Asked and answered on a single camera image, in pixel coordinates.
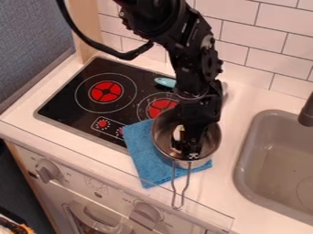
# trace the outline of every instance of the gray sink basin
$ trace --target gray sink basin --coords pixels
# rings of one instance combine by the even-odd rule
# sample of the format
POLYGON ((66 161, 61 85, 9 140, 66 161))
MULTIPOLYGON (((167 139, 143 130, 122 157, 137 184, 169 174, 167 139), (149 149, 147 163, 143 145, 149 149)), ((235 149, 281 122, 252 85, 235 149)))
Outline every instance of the gray sink basin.
POLYGON ((292 113, 258 113, 233 180, 248 200, 313 226, 313 128, 292 113))

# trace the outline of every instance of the toy stove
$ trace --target toy stove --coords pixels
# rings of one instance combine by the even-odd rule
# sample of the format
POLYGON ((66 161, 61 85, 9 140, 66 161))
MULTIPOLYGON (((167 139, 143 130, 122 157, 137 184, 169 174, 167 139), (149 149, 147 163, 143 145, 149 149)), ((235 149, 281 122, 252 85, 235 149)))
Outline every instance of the toy stove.
POLYGON ((125 147, 124 126, 178 104, 170 90, 156 86, 160 77, 165 76, 95 58, 39 108, 37 117, 98 143, 125 147))

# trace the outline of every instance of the blue object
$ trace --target blue object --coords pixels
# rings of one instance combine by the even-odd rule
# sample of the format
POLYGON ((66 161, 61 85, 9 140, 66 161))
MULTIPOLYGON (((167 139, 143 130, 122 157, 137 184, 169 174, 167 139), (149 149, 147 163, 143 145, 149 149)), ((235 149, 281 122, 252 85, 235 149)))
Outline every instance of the blue object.
POLYGON ((176 80, 170 79, 170 78, 159 77, 159 78, 155 78, 155 83, 174 89, 176 85, 176 80))
MULTIPOLYGON (((161 185, 171 180, 172 160, 154 146, 151 136, 153 120, 138 122, 123 128, 123 136, 144 188, 161 185)), ((211 161, 192 169, 199 172, 212 167, 211 161)), ((185 176, 188 170, 177 168, 175 178, 185 176)))

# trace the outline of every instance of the white tile wall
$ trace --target white tile wall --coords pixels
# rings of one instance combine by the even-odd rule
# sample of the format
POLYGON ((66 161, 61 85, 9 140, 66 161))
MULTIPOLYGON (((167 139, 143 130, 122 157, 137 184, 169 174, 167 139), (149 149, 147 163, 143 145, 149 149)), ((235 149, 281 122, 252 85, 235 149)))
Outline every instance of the white tile wall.
POLYGON ((313 68, 312 68, 311 73, 308 77, 308 80, 313 81, 313 68))
POLYGON ((284 32, 233 22, 224 22, 221 33, 221 40, 274 52, 282 50, 285 39, 284 32))
POLYGON ((307 9, 313 11, 313 1, 312 0, 299 0, 299 5, 297 6, 301 9, 307 9))
POLYGON ((122 24, 122 19, 105 15, 99 15, 99 19, 101 31, 141 40, 141 37, 126 29, 126 27, 122 24))
POLYGON ((269 70, 274 73, 306 80, 313 62, 301 58, 271 53, 259 49, 250 49, 247 66, 269 70))
POLYGON ((313 60, 313 37, 289 34, 283 52, 287 55, 313 60))
POLYGON ((219 51, 219 56, 221 59, 244 65, 248 53, 247 47, 217 41, 216 49, 219 51))
POLYGON ((216 18, 205 17, 209 25, 212 27, 212 33, 216 39, 220 39, 222 20, 216 18))
POLYGON ((224 72, 221 74, 223 80, 239 81, 261 89, 268 89, 273 78, 273 73, 228 62, 225 62, 223 69, 224 72))
MULTIPOLYGON (((122 38, 123 51, 133 50, 144 45, 144 43, 144 41, 138 41, 127 37, 122 38)), ((164 63, 166 62, 166 51, 163 47, 160 47, 158 45, 153 46, 142 56, 148 57, 155 61, 160 61, 164 63)))
POLYGON ((112 0, 98 1, 98 12, 108 16, 118 16, 117 4, 112 0))
POLYGON ((275 75, 271 90, 307 99, 313 91, 313 82, 275 75))
POLYGON ((205 16, 253 24, 258 3, 243 0, 196 0, 196 8, 205 16))
MULTIPOLYGON (((212 26, 224 80, 306 98, 313 90, 313 0, 187 0, 212 26)), ((98 0, 103 42, 119 50, 142 45, 125 29, 112 0, 98 0)), ((169 63, 153 47, 143 56, 169 63)))
POLYGON ((122 50, 122 38, 111 33, 101 33, 103 42, 106 46, 109 46, 111 48, 115 48, 117 50, 122 50))
POLYGON ((313 12, 278 5, 261 4, 256 25, 313 36, 313 12))
POLYGON ((275 5, 293 6, 293 7, 296 7, 297 5, 297 0, 253 0, 253 1, 268 3, 268 4, 275 4, 275 5))

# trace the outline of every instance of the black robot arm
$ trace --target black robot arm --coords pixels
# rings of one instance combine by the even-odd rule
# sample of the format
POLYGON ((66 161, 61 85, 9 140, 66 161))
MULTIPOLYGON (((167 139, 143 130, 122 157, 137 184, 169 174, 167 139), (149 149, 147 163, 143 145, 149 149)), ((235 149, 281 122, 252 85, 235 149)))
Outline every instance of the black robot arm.
POLYGON ((216 77, 222 72, 222 61, 218 59, 210 25, 186 0, 114 1, 122 7, 119 16, 126 28, 148 40, 141 48, 126 54, 84 36, 70 19, 64 0, 57 0, 71 28, 94 48, 120 59, 134 59, 150 49, 153 42, 168 51, 176 72, 179 119, 186 131, 183 153, 186 157, 197 157, 204 130, 221 116, 222 88, 216 77))

